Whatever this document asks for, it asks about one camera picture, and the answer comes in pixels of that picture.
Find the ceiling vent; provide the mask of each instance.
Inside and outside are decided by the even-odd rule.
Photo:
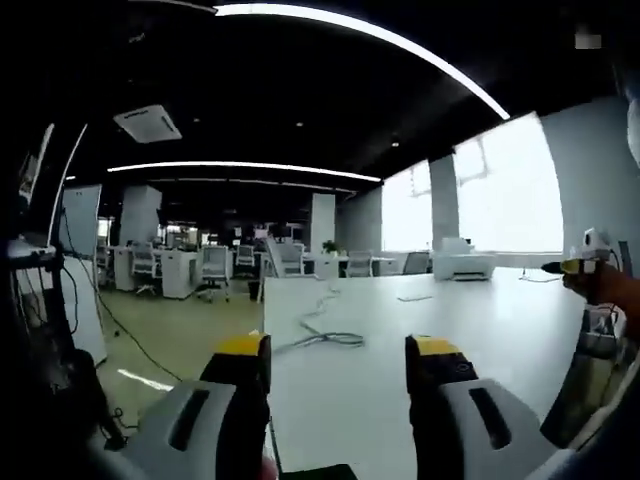
[[[162,105],[149,105],[131,112],[121,113],[113,119],[138,143],[182,138],[180,131],[173,124],[171,117]]]

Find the white device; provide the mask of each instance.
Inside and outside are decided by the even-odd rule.
[[[436,280],[489,280],[495,269],[495,256],[475,253],[464,238],[442,239],[442,250],[433,253]]]
[[[582,237],[582,258],[599,259],[605,262],[611,255],[611,239],[604,230],[590,228]]]

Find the black ceiling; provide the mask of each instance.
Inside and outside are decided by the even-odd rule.
[[[109,15],[92,17],[102,19],[99,27],[83,27],[92,28],[85,41],[93,45],[93,55],[82,57],[76,73],[60,77],[66,83],[58,80],[67,93],[53,110],[85,112],[89,118],[68,172],[78,183],[100,181],[108,189],[153,178],[208,177],[361,191],[373,185],[265,169],[105,171],[147,162],[231,160],[384,178],[424,158],[440,158],[501,121],[434,66],[359,32],[299,18],[215,17],[176,5],[116,3]],[[613,65],[626,40],[621,33],[626,29],[618,27],[631,24],[621,12],[577,10],[567,2],[536,8],[495,1],[419,3],[305,5],[404,35],[466,73],[511,115],[546,114],[616,91]],[[573,34],[582,20],[599,29],[610,48],[575,50]],[[89,47],[82,48],[86,54]],[[68,51],[63,57],[62,65],[71,62]],[[150,104],[166,108],[182,140],[136,144],[111,119]],[[225,203],[256,197],[250,184],[238,189],[237,182],[183,182],[172,186],[166,201],[186,205],[196,190],[210,195],[213,184],[226,192],[220,194]],[[291,188],[255,188],[269,192],[259,200],[263,208],[269,202],[273,208],[287,204],[291,195]],[[276,196],[284,201],[275,202]]]

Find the led light strip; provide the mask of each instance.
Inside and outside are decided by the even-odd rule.
[[[368,182],[380,182],[378,177],[369,177],[358,173],[337,172],[325,168],[301,167],[298,165],[281,165],[279,163],[253,163],[253,162],[161,162],[161,163],[141,163],[139,165],[125,165],[123,167],[108,168],[109,173],[124,172],[127,170],[141,170],[143,168],[162,167],[247,167],[247,168],[269,168],[272,170],[290,170],[294,172],[319,173],[322,175],[333,175],[336,177],[354,178],[356,180],[366,180]]]
[[[130,0],[137,2],[157,2],[157,3],[169,3],[174,5],[180,5],[184,7],[191,7],[196,9],[206,9],[201,5],[194,5],[188,2],[181,2],[175,0]],[[438,55],[430,52],[424,47],[421,47],[417,43],[408,40],[397,33],[390,32],[382,27],[378,27],[363,20],[358,20],[347,15],[340,15],[338,13],[327,12],[326,10],[319,10],[316,8],[299,7],[296,5],[280,5],[272,3],[239,3],[232,5],[220,5],[212,8],[210,11],[217,10],[217,16],[227,17],[232,15],[280,15],[284,17],[296,17],[305,18],[308,20],[316,20],[319,22],[330,23],[332,25],[338,25],[358,32],[366,33],[372,37],[379,38],[385,42],[389,42],[407,52],[426,60],[431,65],[439,68],[442,72],[449,75],[451,78],[465,86],[469,91],[476,95],[480,100],[486,103],[489,108],[496,112],[503,120],[508,120],[510,115],[507,111],[496,102],[491,95],[484,91],[480,85],[467,77],[464,73],[458,70],[456,67],[446,62]]]

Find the black cable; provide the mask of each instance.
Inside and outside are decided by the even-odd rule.
[[[138,425],[127,425],[126,423],[124,423],[122,421],[122,417],[124,416],[124,412],[122,411],[122,409],[120,407],[116,407],[113,410],[113,415],[111,416],[116,422],[118,422],[118,425],[120,425],[121,428],[125,429],[125,430],[132,430],[132,429],[137,429]]]
[[[153,359],[153,357],[151,357],[151,355],[149,355],[147,353],[147,351],[143,348],[142,345],[140,345],[140,342],[138,341],[138,339],[136,339],[136,337],[133,336],[133,334],[127,330],[124,325],[122,325],[118,319],[115,317],[115,315],[113,314],[113,312],[111,311],[111,309],[109,307],[107,307],[107,305],[104,303],[104,300],[102,299],[102,296],[100,295],[100,291],[98,290],[98,287],[96,287],[93,283],[93,280],[91,279],[91,274],[89,273],[89,270],[87,270],[87,267],[84,265],[84,262],[82,261],[82,258],[80,257],[80,255],[78,254],[78,252],[76,252],[75,248],[73,248],[73,242],[71,241],[71,234],[69,233],[69,222],[67,220],[67,214],[66,212],[63,210],[62,211],[62,216],[64,218],[64,223],[65,226],[67,228],[67,237],[69,238],[69,248],[71,249],[71,253],[73,255],[73,257],[75,259],[77,259],[80,262],[80,265],[82,266],[82,269],[84,270],[84,272],[87,275],[87,279],[89,280],[89,284],[91,285],[91,287],[93,288],[93,291],[96,294],[96,297],[98,297],[98,300],[100,300],[100,303],[102,304],[102,306],[104,307],[104,309],[107,311],[107,313],[111,316],[111,319],[114,321],[114,323],[124,332],[126,333],[131,340],[133,340],[133,343],[136,344],[136,346],[140,349],[140,351],[142,352],[142,354],[147,357],[147,359],[153,363],[156,367],[158,367],[160,370],[162,370],[163,372],[171,375],[173,378],[175,378],[176,380],[178,380],[179,382],[182,381],[182,379],[176,375],[175,373],[173,373],[171,370],[169,370],[168,368],[162,366],[160,363],[158,363],[156,360]]]
[[[67,274],[67,276],[71,280],[71,283],[73,283],[73,296],[74,296],[75,301],[76,301],[76,304],[75,304],[75,307],[74,307],[74,313],[75,313],[75,317],[76,317],[76,324],[71,329],[71,334],[74,334],[74,333],[76,333],[76,331],[78,331],[78,324],[79,324],[79,320],[78,320],[78,285],[76,285],[76,279],[73,278],[73,275],[71,275],[71,273],[69,273],[69,270],[67,270],[67,268],[64,265],[62,266],[62,270],[64,270],[64,272]]]
[[[44,324],[45,321],[42,318],[42,312],[40,311],[40,300],[38,300],[38,295],[36,294],[36,289],[33,288],[33,283],[31,283],[31,278],[29,278],[29,271],[25,270],[24,272],[25,277],[27,277],[27,283],[29,284],[29,289],[31,290],[31,295],[33,295],[33,298],[35,300],[35,304],[36,306],[34,307],[33,305],[31,305],[30,302],[27,302],[27,305],[29,305],[29,307],[31,308],[31,310],[33,311],[33,313],[36,314],[36,317],[38,317],[38,320],[40,320],[40,324]]]

